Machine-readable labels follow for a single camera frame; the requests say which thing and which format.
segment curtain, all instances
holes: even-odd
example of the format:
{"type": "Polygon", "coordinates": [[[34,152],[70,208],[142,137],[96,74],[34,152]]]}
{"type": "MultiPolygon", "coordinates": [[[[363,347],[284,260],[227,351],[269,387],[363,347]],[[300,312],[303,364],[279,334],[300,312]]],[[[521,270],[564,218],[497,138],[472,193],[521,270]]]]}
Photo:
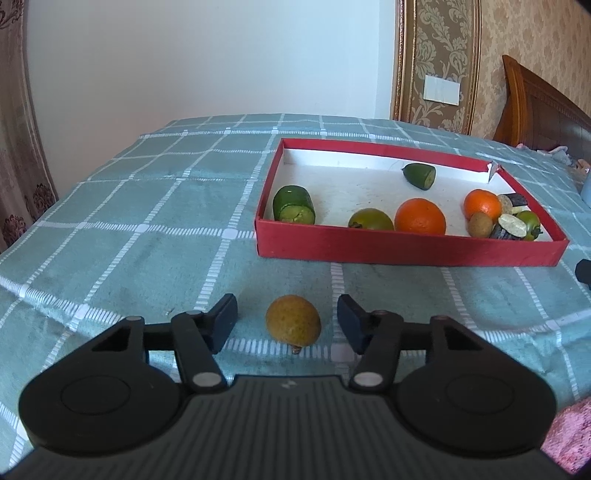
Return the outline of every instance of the curtain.
{"type": "Polygon", "coordinates": [[[27,83],[24,0],[0,0],[0,252],[56,202],[27,83]]]}

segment wooden headboard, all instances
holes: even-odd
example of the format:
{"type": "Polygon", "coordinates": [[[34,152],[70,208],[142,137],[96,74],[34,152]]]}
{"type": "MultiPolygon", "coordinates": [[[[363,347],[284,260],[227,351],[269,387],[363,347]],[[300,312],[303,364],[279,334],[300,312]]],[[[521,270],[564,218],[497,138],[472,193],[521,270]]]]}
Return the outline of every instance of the wooden headboard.
{"type": "Polygon", "coordinates": [[[567,146],[575,159],[591,160],[591,118],[557,89],[503,55],[507,103],[494,140],[532,150],[567,146]]]}

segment wallpaper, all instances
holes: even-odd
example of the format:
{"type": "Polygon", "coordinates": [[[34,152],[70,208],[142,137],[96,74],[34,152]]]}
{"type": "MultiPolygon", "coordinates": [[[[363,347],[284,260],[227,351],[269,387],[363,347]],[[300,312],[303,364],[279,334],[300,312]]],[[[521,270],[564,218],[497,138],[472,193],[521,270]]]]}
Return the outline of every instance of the wallpaper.
{"type": "Polygon", "coordinates": [[[466,131],[468,102],[473,101],[473,2],[470,0],[417,0],[414,78],[410,92],[412,124],[466,131]],[[460,104],[446,105],[423,99],[425,75],[461,84],[460,104]]]}
{"type": "Polygon", "coordinates": [[[591,15],[575,0],[482,0],[472,135],[492,138],[506,101],[507,54],[591,115],[591,15]]]}

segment bed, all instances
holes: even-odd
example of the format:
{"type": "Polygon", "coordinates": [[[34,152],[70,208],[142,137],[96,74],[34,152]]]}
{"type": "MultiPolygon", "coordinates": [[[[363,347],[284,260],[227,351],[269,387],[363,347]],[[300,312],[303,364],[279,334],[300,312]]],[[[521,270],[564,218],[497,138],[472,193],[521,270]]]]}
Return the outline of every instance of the bed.
{"type": "MultiPolygon", "coordinates": [[[[386,120],[238,115],[173,121],[137,141],[54,205],[0,256],[0,471],[31,448],[18,396],[35,375],[126,315],[163,322],[238,298],[217,356],[225,375],[338,374],[357,356],[335,325],[336,299],[414,322],[448,314],[549,382],[560,407],[591,391],[591,295],[573,274],[591,253],[591,212],[563,165],[532,151],[386,120]],[[384,142],[499,161],[559,222],[556,268],[325,264],[257,256],[253,219],[282,137],[384,142]],[[297,356],[265,331],[273,299],[299,294],[323,330],[297,356]]],[[[151,361],[178,378],[165,352],[151,361]]],[[[400,375],[424,363],[404,352],[400,375]]]]}
{"type": "Polygon", "coordinates": [[[507,102],[494,140],[550,151],[567,146],[575,159],[591,159],[591,118],[552,85],[503,55],[507,102]]]}

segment kiwi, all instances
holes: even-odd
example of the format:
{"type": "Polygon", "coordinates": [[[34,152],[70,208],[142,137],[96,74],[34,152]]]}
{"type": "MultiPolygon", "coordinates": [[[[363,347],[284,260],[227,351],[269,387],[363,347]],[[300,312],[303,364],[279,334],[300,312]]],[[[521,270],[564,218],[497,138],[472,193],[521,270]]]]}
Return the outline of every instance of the kiwi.
{"type": "Polygon", "coordinates": [[[482,212],[476,212],[468,222],[468,234],[475,238],[488,238],[492,232],[494,223],[491,217],[482,212]]]}

